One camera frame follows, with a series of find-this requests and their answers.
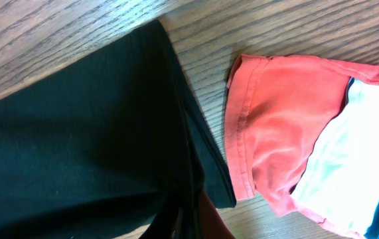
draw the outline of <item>red cloth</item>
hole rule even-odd
[[[224,122],[237,200],[257,191],[278,216],[299,210],[332,228],[319,215],[297,208],[289,195],[319,134],[340,112],[351,76],[379,85],[379,66],[315,56],[237,58]]]

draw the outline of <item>dark green fabric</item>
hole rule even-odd
[[[0,100],[0,238],[112,238],[170,199],[196,231],[203,185],[236,204],[158,21]]]

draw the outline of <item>wood grain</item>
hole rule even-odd
[[[379,0],[0,0],[0,99],[157,17],[222,152],[238,54],[379,64]],[[276,218],[262,197],[220,214],[237,238],[339,238],[299,214]]]

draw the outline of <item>wooden surface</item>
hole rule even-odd
[[[224,80],[238,54],[379,64],[377,0],[0,0],[0,98],[156,17],[222,151]],[[276,218],[261,197],[220,214],[237,238],[339,238],[300,214]]]

